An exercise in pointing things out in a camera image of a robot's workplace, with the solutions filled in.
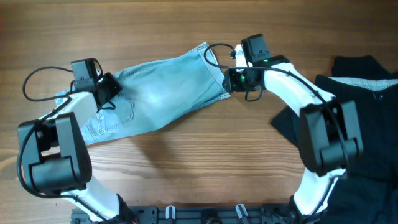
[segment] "wood grain surface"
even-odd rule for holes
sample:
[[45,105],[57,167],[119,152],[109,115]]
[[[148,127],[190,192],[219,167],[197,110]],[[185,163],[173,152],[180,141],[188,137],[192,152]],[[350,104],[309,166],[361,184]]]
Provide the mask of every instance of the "wood grain surface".
[[[329,73],[335,55],[371,54],[393,70],[397,10],[397,1],[3,0],[0,223],[68,223],[74,207],[35,198],[16,179],[17,126],[55,105],[23,97],[22,82],[34,69],[70,68],[73,60],[94,57],[114,73],[177,57],[204,41],[235,45],[263,33],[272,53],[284,54],[311,81]],[[227,49],[215,52],[221,63],[234,65]],[[71,79],[41,72],[27,91],[52,96]],[[130,205],[287,202],[304,166],[297,148],[269,124],[284,106],[270,93],[254,103],[233,94],[160,131],[90,146],[93,173]]]

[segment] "jeans back pocket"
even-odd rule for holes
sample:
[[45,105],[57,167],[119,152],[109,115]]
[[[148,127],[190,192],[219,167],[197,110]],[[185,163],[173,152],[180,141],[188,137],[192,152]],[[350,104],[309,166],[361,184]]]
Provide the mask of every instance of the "jeans back pocket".
[[[134,118],[134,102],[124,93],[120,92],[111,101],[116,106],[114,110],[100,110],[96,114],[99,134],[120,127]],[[111,107],[111,105],[107,103],[104,107]]]

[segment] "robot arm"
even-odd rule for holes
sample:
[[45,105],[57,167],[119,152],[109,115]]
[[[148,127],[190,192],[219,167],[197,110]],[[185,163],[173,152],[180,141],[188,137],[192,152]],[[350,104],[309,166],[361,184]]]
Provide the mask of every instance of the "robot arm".
[[[242,40],[231,56],[236,59],[236,66],[239,68],[225,71],[223,85],[227,91],[246,91],[247,97],[250,91],[269,90],[300,117],[298,149],[305,170],[300,187],[290,203],[298,220],[309,216],[319,217],[327,208],[329,195],[336,184],[335,179],[346,172],[344,149],[340,143],[345,145],[349,159],[358,157],[363,151],[355,103],[338,102],[332,93],[320,89],[299,74],[285,57],[271,57],[262,34]],[[283,71],[255,70],[250,67],[268,67]],[[323,98],[326,105],[323,105],[324,102],[304,82]],[[344,139],[336,137],[336,128],[339,127],[333,124],[326,106],[337,117]]]
[[[91,160],[80,129],[103,105],[121,90],[110,74],[102,74],[93,59],[72,62],[75,93],[68,95],[58,111],[44,122],[22,123],[18,127],[19,142],[29,138],[22,155],[24,181],[30,189],[44,195],[62,198],[85,211],[92,221],[134,224],[134,214],[122,198],[105,188],[92,176]],[[29,130],[34,127],[31,136]],[[41,152],[59,146],[60,152],[43,156]]]

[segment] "black garment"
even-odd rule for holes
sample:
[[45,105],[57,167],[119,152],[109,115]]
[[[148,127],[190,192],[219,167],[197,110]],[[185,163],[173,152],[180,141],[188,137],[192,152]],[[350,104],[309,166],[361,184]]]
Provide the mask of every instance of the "black garment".
[[[332,76],[398,78],[371,56],[337,57]],[[355,101],[364,145],[363,155],[351,161],[351,177],[333,189],[320,223],[398,223],[398,85],[371,91],[322,75],[315,84],[341,101]],[[284,109],[271,125],[298,146],[300,124],[293,111]]]

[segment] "denim jeans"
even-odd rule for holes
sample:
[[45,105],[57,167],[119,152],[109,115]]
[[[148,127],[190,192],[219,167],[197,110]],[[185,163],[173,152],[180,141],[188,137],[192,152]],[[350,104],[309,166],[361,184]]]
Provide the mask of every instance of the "denim jeans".
[[[207,47],[204,42],[177,58],[147,62],[115,73],[123,87],[111,100],[116,109],[99,110],[87,121],[81,129],[86,144],[155,131],[191,111],[230,97],[222,87],[221,70],[205,62],[203,53]],[[217,63],[212,51],[207,57]]]

